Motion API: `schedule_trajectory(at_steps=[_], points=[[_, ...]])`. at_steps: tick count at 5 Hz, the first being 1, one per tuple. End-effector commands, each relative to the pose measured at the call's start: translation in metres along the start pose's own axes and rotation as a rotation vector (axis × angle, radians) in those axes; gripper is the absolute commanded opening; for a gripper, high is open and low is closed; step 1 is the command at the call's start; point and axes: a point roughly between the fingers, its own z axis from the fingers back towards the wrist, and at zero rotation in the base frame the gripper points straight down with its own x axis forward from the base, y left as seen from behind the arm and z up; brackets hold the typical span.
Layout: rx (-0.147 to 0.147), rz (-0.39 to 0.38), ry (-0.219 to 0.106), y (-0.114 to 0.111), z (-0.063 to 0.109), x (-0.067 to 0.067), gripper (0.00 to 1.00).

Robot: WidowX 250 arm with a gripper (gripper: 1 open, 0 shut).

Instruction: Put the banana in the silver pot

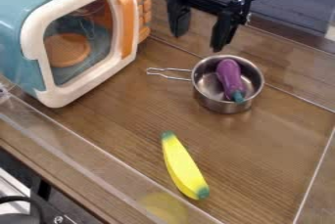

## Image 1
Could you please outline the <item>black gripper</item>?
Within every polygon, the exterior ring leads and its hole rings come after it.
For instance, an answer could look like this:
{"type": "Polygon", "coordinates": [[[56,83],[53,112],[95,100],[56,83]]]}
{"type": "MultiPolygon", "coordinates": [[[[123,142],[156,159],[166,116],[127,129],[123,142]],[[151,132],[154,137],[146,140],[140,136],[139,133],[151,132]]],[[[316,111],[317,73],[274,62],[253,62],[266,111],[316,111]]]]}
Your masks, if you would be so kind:
{"type": "Polygon", "coordinates": [[[253,0],[166,0],[170,31],[175,37],[186,34],[190,27],[191,9],[217,15],[211,28],[210,47],[219,52],[231,42],[238,24],[250,20],[253,0]]]}

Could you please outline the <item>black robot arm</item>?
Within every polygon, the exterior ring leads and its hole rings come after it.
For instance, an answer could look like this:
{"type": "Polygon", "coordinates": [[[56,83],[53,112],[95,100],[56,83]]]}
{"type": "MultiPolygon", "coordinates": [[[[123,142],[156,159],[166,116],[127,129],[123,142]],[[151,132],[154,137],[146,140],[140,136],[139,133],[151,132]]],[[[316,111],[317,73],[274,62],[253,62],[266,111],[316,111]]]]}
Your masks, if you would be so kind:
{"type": "Polygon", "coordinates": [[[209,46],[219,52],[231,42],[240,25],[250,21],[254,0],[166,0],[168,27],[175,37],[183,36],[190,28],[191,9],[217,18],[211,27],[209,46]]]}

